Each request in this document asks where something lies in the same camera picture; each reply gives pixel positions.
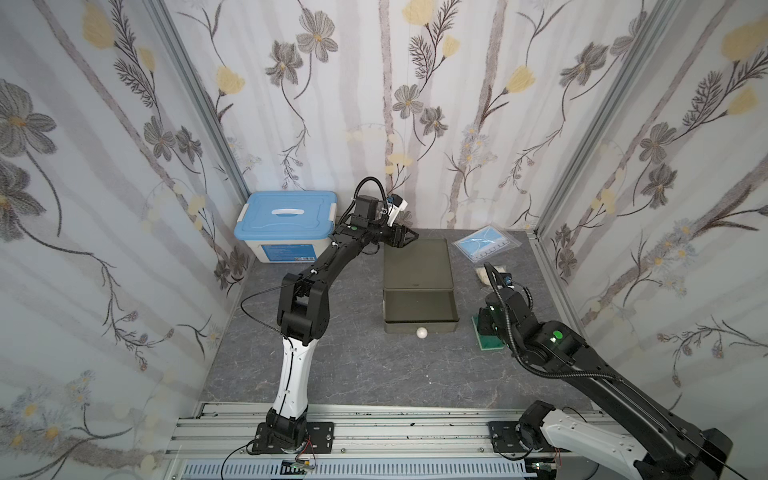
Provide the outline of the green scouring sponge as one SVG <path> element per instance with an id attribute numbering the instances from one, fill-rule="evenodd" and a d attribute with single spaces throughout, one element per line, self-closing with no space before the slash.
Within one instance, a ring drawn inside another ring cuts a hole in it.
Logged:
<path id="1" fill-rule="evenodd" d="M 478 341 L 478 345 L 481 351 L 498 351 L 504 350 L 506 345 L 495 335 L 483 335 L 479 329 L 479 319 L 477 315 L 472 317 L 472 323 L 475 331 L 475 335 Z"/>

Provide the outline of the olive green drawer cabinet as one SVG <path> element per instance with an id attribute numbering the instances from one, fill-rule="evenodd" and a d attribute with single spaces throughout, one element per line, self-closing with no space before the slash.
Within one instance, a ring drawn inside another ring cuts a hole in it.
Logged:
<path id="1" fill-rule="evenodd" d="M 383 318 L 388 334 L 452 333 L 459 313 L 448 242 L 418 239 L 387 246 L 383 263 Z"/>

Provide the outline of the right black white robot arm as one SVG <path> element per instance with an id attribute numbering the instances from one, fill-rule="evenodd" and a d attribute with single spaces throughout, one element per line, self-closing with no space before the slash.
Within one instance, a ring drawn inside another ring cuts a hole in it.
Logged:
<path id="1" fill-rule="evenodd" d="M 478 326 L 526 371 L 576 388 L 624 430 L 614 433 L 536 401 L 516 424 L 524 450 L 568 450 L 627 479 L 721 477 L 733 447 L 723 432 L 702 430 L 651 399 L 567 325 L 538 321 L 520 292 L 503 287 L 488 294 Z"/>

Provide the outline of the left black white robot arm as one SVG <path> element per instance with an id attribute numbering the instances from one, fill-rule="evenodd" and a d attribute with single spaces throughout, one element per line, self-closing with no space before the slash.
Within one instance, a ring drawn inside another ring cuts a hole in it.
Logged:
<path id="1" fill-rule="evenodd" d="M 329 293 L 344 268 L 369 245 L 403 248 L 419 238 L 398 223 L 407 201 L 360 195 L 330 234 L 330 245 L 309 267 L 283 278 L 277 312 L 283 360 L 277 396 L 266 415 L 274 441 L 295 450 L 307 437 L 308 381 L 312 357 L 330 321 Z"/>

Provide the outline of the bag of cream latex gloves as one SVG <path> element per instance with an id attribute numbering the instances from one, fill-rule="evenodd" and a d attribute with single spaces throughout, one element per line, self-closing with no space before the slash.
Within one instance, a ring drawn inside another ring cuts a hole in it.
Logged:
<path id="1" fill-rule="evenodd" d="M 499 266 L 499 267 L 497 267 L 497 270 L 498 270 L 498 272 L 499 272 L 499 273 L 506 273 L 506 268 L 505 268 L 505 267 L 503 267 L 503 266 Z M 484 268 L 484 267 L 478 267 L 478 268 L 476 268 L 476 269 L 475 269 L 475 273 L 476 273 L 476 275 L 477 275 L 477 277 L 478 277 L 479 281 L 480 281 L 480 282 L 481 282 L 481 283 L 482 283 L 484 286 L 490 286 L 490 285 L 491 285 L 491 280 L 489 279 L 489 277 L 488 277 L 488 275 L 487 275 L 487 272 L 486 272 L 486 270 L 485 270 L 485 268 Z"/>

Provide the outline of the blue lidded storage box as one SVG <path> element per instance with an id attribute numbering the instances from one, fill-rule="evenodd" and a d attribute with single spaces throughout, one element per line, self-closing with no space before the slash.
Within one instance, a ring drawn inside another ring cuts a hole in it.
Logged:
<path id="1" fill-rule="evenodd" d="M 337 196 L 331 191 L 250 195 L 234 229 L 262 263 L 312 263 L 331 244 Z"/>

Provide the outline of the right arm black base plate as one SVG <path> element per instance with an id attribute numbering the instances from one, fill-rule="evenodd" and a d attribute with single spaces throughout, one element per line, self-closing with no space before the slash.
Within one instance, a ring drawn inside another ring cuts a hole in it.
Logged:
<path id="1" fill-rule="evenodd" d="M 525 422 L 490 421 L 487 427 L 496 453 L 529 454 L 541 449 L 537 430 Z"/>

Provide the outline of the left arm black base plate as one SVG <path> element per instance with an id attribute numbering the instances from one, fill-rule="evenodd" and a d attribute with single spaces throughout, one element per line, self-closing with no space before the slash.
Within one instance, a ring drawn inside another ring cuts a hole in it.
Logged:
<path id="1" fill-rule="evenodd" d="M 246 448 L 250 455 L 262 454 L 330 454 L 334 443 L 333 422 L 309 422 L 300 442 L 295 446 L 288 440 L 281 440 L 265 422 L 256 430 L 253 442 Z"/>

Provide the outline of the aluminium corner frame post left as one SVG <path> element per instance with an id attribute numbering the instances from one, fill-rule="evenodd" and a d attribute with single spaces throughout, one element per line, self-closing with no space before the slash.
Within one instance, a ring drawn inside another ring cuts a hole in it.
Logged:
<path id="1" fill-rule="evenodd" d="M 229 182 L 234 187 L 240 200 L 245 202 L 250 192 L 228 146 L 214 105 L 208 98 L 203 82 L 189 57 L 169 10 L 165 3 L 160 0 L 144 0 L 143 5 L 171 58 L 171 62 L 181 79 L 181 83 L 187 92 L 192 106 L 213 143 L 217 158 L 221 161 Z"/>

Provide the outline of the aluminium corner frame post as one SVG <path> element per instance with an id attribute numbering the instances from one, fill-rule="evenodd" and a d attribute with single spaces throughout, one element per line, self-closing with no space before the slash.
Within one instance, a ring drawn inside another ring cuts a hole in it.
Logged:
<path id="1" fill-rule="evenodd" d="M 228 146 L 214 105 L 208 98 L 203 82 L 189 57 L 169 10 L 165 3 L 160 0 L 144 0 L 143 5 L 171 58 L 171 62 L 181 79 L 181 83 L 187 92 L 192 106 L 213 143 L 217 158 L 221 161 L 229 182 L 234 187 L 240 200 L 245 202 L 250 192 Z"/>
<path id="2" fill-rule="evenodd" d="M 645 64 L 651 59 L 659 43 L 663 40 L 666 30 L 672 24 L 681 4 L 682 1 L 664 0 L 658 1 L 654 5 L 636 37 L 634 46 L 628 52 L 626 61 L 619 69 L 585 134 L 566 164 L 564 172 L 555 184 L 536 228 L 531 231 L 532 237 L 536 240 L 539 240 L 554 224 L 558 210 L 565 203 L 569 191 L 577 182 L 597 142 L 602 138 L 617 116 L 622 104 L 627 100 L 634 84 L 639 80 Z"/>

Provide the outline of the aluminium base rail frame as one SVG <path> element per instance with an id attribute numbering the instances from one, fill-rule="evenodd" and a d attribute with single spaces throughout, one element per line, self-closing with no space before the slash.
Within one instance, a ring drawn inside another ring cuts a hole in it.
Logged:
<path id="1" fill-rule="evenodd" d="M 547 447 L 529 454 L 493 451 L 487 427 L 490 421 L 517 421 L 519 410 L 313 405 L 310 422 L 335 424 L 330 454 L 250 455 L 258 425 L 264 422 L 265 403 L 204 403 L 196 417 L 180 419 L 165 450 L 156 478 L 175 475 L 189 461 L 279 459 L 312 469 L 326 459 L 458 459 L 502 458 L 524 461 L 534 479 L 598 479 L 603 475 L 627 479 L 568 450 Z M 601 411 L 567 415 L 621 434 L 623 428 Z"/>

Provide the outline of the aluminium corner frame post right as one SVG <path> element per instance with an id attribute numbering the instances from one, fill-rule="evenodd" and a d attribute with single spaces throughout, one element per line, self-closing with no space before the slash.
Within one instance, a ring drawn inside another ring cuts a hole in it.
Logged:
<path id="1" fill-rule="evenodd" d="M 577 182 L 597 142 L 602 138 L 617 116 L 622 104 L 627 100 L 634 84 L 639 80 L 645 64 L 651 59 L 659 43 L 663 40 L 666 30 L 672 24 L 681 4 L 682 1 L 664 0 L 658 1 L 654 5 L 636 37 L 634 46 L 628 52 L 626 61 L 619 69 L 585 134 L 566 164 L 564 172 L 555 184 L 536 228 L 531 231 L 532 237 L 536 240 L 539 240 L 554 224 L 558 210 L 565 203 L 569 191 Z"/>

